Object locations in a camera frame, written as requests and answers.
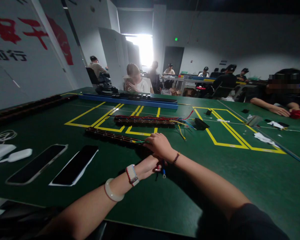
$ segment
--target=yellow wire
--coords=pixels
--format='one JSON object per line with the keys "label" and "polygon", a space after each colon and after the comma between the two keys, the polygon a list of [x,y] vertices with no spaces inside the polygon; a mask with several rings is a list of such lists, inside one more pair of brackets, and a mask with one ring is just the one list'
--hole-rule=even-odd
{"label": "yellow wire", "polygon": [[186,141],[186,138],[182,135],[182,132],[181,132],[181,128],[180,128],[180,126],[178,125],[178,127],[179,127],[179,130],[180,130],[180,134],[181,134],[181,136],[183,137],[183,140],[185,140]]}
{"label": "yellow wire", "polygon": [[183,125],[185,125],[186,127],[188,127],[188,125],[187,125],[187,124],[184,124],[184,123],[181,123],[181,122],[178,122],[178,121],[173,121],[173,120],[170,120],[169,122],[177,122],[177,123],[183,124]]}

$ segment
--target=bright window light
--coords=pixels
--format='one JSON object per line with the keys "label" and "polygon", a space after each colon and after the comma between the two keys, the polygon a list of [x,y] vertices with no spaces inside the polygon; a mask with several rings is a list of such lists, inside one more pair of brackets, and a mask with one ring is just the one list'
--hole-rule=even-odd
{"label": "bright window light", "polygon": [[127,41],[139,46],[140,61],[142,66],[150,67],[153,62],[152,35],[124,34]]}

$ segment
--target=hand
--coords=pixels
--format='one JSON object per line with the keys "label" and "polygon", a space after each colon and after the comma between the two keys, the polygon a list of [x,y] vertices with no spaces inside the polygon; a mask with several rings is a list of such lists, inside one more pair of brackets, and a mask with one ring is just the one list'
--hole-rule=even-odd
{"label": "hand", "polygon": [[268,109],[269,109],[270,112],[276,113],[276,114],[281,115],[281,116],[285,116],[285,117],[290,116],[290,113],[282,107],[272,105]]}
{"label": "hand", "polygon": [[157,166],[158,162],[159,162],[158,158],[156,158],[154,155],[150,155],[147,158],[145,158],[142,162],[140,162],[138,165],[136,165],[134,167],[134,170],[136,171],[138,179],[139,180],[146,179],[151,174],[155,173],[154,169]]}
{"label": "hand", "polygon": [[145,140],[150,144],[145,143],[143,146],[168,162],[172,163],[177,156],[177,151],[171,147],[168,139],[162,133],[151,133],[150,137]]}
{"label": "hand", "polygon": [[292,112],[293,110],[300,110],[300,108],[298,108],[298,107],[290,108],[290,109],[289,109],[289,112]]}
{"label": "hand", "polygon": [[134,85],[134,84],[132,84],[132,83],[128,83],[128,86],[129,86],[131,89],[133,89],[134,91],[136,91],[136,92],[138,91],[136,85]]}

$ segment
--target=smartphone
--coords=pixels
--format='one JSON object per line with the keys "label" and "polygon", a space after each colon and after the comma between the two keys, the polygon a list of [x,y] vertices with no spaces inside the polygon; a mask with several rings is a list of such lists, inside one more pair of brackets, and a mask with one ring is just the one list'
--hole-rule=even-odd
{"label": "smartphone", "polygon": [[51,145],[42,153],[40,153],[31,162],[14,173],[6,180],[6,184],[9,185],[26,185],[32,182],[40,173],[46,169],[57,157],[59,157],[68,145]]}
{"label": "smartphone", "polygon": [[68,164],[61,170],[61,172],[52,181],[52,184],[70,186],[77,179],[81,171],[90,162],[93,156],[98,151],[97,146],[84,146]]}

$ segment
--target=green table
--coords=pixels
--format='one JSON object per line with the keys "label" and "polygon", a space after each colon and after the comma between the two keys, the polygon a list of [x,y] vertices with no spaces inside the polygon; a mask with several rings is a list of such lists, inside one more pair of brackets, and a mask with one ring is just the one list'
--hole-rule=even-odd
{"label": "green table", "polygon": [[[92,93],[94,90],[84,88],[73,93],[80,91]],[[159,128],[157,131],[167,136],[173,148],[237,186],[254,204],[267,212],[291,239],[300,239],[300,163],[281,149],[275,149],[253,136],[254,131],[262,130],[300,157],[300,132],[248,128],[236,114],[244,108],[250,109],[252,114],[278,120],[276,115],[251,104],[160,97],[174,98],[179,103],[190,105],[179,105],[178,110],[159,110],[77,99],[0,127],[0,132],[12,129],[18,133],[15,139],[7,142],[15,144],[16,150],[33,149],[33,155],[29,159],[0,164],[0,198],[43,207],[66,207],[108,178],[117,176],[129,164],[142,160],[137,150],[84,136],[87,126],[114,129],[112,131],[115,133],[143,140],[155,129],[128,126],[122,129],[114,124],[111,117],[105,117],[110,113],[187,117],[195,107],[191,117],[200,115],[210,126],[208,130],[190,132],[182,129],[186,142],[177,129]],[[211,116],[205,115],[207,108],[214,109]],[[217,121],[221,118],[230,123]],[[284,120],[291,125],[289,129],[300,129],[300,120]],[[69,148],[36,180],[26,186],[5,184],[6,179],[14,172],[56,143],[69,144]],[[88,144],[99,146],[99,152],[79,182],[73,187],[48,186],[69,159]],[[166,179],[159,175],[155,181],[154,174],[142,181],[113,208],[106,220],[196,236],[207,205],[177,169],[168,167],[166,175]]]}

